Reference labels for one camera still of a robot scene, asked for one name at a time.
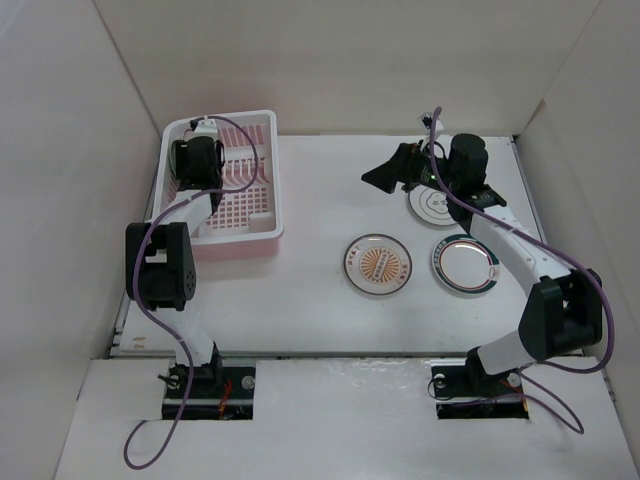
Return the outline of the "white plate grey rim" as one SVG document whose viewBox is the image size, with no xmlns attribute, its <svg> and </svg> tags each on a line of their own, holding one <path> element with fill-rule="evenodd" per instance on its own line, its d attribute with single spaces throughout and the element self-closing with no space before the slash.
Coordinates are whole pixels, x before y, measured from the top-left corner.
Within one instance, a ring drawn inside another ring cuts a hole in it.
<svg viewBox="0 0 640 480">
<path fill-rule="evenodd" d="M 448 211 L 447 197 L 440 191 L 419 186 L 408 194 L 413 214 L 423 222 L 436 227 L 453 227 L 457 223 Z"/>
</svg>

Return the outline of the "blue floral plate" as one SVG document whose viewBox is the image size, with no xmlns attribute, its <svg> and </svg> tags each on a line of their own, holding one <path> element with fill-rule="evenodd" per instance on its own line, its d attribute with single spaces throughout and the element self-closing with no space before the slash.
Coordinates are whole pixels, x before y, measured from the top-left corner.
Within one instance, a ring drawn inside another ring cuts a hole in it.
<svg viewBox="0 0 640 480">
<path fill-rule="evenodd" d="M 169 166 L 171 175 L 176 178 L 176 149 L 178 146 L 177 141 L 173 141 L 168 149 L 167 165 Z"/>
</svg>

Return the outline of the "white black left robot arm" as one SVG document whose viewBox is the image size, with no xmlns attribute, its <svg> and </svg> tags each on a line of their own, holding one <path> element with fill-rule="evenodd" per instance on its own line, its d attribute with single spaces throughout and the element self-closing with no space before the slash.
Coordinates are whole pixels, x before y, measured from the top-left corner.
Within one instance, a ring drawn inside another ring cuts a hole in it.
<svg viewBox="0 0 640 480">
<path fill-rule="evenodd" d="M 197 285 L 191 235 L 222 199 L 224 146 L 196 136 L 174 141 L 170 153 L 178 185 L 174 199 L 152 220 L 131 223 L 125 231 L 126 292 L 175 341 L 178 378 L 210 397 L 223 387 L 223 365 L 188 306 Z"/>
</svg>

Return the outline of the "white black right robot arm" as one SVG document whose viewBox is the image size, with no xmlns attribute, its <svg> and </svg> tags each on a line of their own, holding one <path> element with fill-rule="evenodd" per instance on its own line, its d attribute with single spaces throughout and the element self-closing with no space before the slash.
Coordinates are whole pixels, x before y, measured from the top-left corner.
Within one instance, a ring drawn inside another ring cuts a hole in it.
<svg viewBox="0 0 640 480">
<path fill-rule="evenodd" d="M 492 253 L 518 281 L 527 300 L 517 328 L 471 349 L 462 365 L 432 370 L 438 399 L 500 396 L 509 375 L 601 340 L 601 280 L 521 229 L 486 182 L 489 154 L 480 137 L 455 135 L 443 157 L 434 149 L 431 140 L 402 143 L 361 179 L 387 194 L 418 186 L 444 193 L 449 214 L 471 243 Z"/>
</svg>

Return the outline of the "white pink dish rack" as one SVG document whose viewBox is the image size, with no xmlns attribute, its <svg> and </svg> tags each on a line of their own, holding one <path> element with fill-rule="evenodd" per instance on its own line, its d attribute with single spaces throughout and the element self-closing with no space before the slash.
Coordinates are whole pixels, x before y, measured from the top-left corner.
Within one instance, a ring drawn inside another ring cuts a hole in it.
<svg viewBox="0 0 640 480">
<path fill-rule="evenodd" d="M 224 145 L 222 169 L 225 194 L 217 211 L 194 229 L 194 257 L 202 261 L 272 256 L 284 230 L 279 176 L 277 120 L 271 110 L 225 113 L 232 122 L 218 125 Z M 168 124 L 162 135 L 152 214 L 175 199 L 178 183 L 171 175 L 168 149 L 182 136 L 188 122 Z"/>
</svg>

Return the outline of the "orange sunburst plate near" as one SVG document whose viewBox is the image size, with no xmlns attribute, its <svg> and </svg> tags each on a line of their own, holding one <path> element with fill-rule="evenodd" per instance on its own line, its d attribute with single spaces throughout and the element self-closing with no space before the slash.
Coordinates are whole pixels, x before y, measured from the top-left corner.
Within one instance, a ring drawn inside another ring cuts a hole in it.
<svg viewBox="0 0 640 480">
<path fill-rule="evenodd" d="M 357 291 L 374 297 L 394 295 L 409 282 L 413 260 L 408 249 L 386 234 L 354 239 L 342 260 L 343 272 Z"/>
</svg>

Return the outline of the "green red rimmed plate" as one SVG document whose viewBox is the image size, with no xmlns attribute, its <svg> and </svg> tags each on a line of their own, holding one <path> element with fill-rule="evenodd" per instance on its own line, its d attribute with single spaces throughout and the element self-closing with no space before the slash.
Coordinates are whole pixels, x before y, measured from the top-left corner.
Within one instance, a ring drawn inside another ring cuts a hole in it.
<svg viewBox="0 0 640 480">
<path fill-rule="evenodd" d="M 461 295 L 483 295 L 499 280 L 501 264 L 497 256 L 470 235 L 442 238 L 434 247 L 431 266 L 436 278 Z"/>
</svg>

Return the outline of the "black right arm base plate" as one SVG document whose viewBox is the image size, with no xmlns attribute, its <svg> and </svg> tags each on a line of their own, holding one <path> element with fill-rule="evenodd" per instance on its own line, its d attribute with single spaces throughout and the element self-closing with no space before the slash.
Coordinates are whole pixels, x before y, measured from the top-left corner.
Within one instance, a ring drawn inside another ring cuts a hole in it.
<svg viewBox="0 0 640 480">
<path fill-rule="evenodd" d="M 465 365 L 433 364 L 428 391 L 439 420 L 527 420 L 529 412 L 520 375 L 472 377 Z"/>
</svg>

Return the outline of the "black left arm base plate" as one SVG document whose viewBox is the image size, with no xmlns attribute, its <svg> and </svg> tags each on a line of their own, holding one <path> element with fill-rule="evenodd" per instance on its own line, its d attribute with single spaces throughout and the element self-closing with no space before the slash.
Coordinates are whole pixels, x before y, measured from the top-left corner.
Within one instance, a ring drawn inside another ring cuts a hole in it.
<svg viewBox="0 0 640 480">
<path fill-rule="evenodd" d="M 192 388 L 181 416 L 182 420 L 252 420 L 255 392 L 254 366 L 227 366 L 222 370 L 221 381 L 194 377 Z M 166 376 L 159 376 L 166 384 L 161 407 L 163 420 L 174 420 L 179 411 L 187 383 L 187 369 L 176 365 Z"/>
</svg>

